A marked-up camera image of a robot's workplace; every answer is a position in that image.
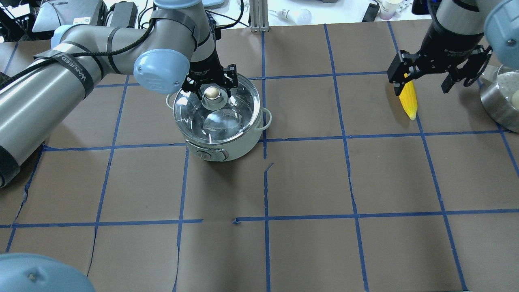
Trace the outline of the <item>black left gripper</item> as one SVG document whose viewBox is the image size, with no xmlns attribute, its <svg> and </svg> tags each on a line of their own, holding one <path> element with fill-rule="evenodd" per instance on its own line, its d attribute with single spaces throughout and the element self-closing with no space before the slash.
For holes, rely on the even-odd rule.
<svg viewBox="0 0 519 292">
<path fill-rule="evenodd" d="M 202 85 L 216 84 L 225 89 L 228 97 L 232 95 L 232 89 L 239 85 L 235 64 L 223 67 L 219 61 L 200 61 L 191 62 L 189 65 L 189 71 L 181 89 L 186 92 L 195 92 L 200 101 L 204 96 Z"/>
</svg>

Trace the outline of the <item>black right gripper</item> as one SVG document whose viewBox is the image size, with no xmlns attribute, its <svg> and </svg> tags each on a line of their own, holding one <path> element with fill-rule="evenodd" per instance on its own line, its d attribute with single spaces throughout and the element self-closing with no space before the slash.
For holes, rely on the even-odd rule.
<svg viewBox="0 0 519 292">
<path fill-rule="evenodd" d="M 473 84 L 486 69 L 492 54 L 490 45 L 476 45 L 464 52 L 434 48 L 431 52 L 411 54 L 399 50 L 387 70 L 387 76 L 389 83 L 395 85 L 395 95 L 400 96 L 406 84 L 414 79 L 448 73 L 442 83 L 443 94 L 448 94 L 458 82 Z"/>
</svg>

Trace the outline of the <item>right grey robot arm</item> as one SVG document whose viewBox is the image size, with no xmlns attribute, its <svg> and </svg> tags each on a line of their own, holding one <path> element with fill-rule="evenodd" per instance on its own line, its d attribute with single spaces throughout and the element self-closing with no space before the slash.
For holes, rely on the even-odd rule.
<svg viewBox="0 0 519 292">
<path fill-rule="evenodd" d="M 398 51 L 387 70 L 396 95 L 414 79 L 445 72 L 445 94 L 460 81 L 469 87 L 492 55 L 518 68 L 517 0 L 415 0 L 412 13 L 428 14 L 432 22 L 417 53 Z"/>
</svg>

